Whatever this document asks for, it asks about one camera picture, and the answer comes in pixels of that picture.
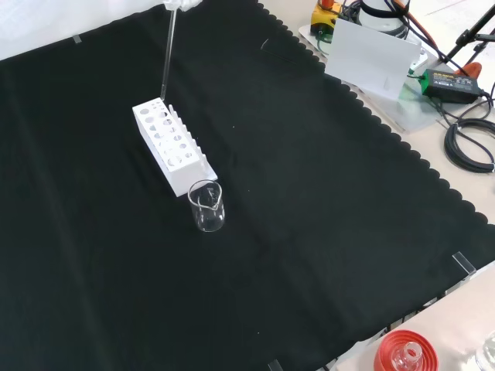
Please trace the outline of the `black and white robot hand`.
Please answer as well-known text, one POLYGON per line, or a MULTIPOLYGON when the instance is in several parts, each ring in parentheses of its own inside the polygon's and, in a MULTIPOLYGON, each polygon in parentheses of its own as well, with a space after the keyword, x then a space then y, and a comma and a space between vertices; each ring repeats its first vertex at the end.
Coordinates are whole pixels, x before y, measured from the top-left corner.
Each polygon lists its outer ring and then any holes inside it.
POLYGON ((202 0, 162 0, 163 5, 168 11, 181 10, 187 12, 188 10, 198 6, 202 0))

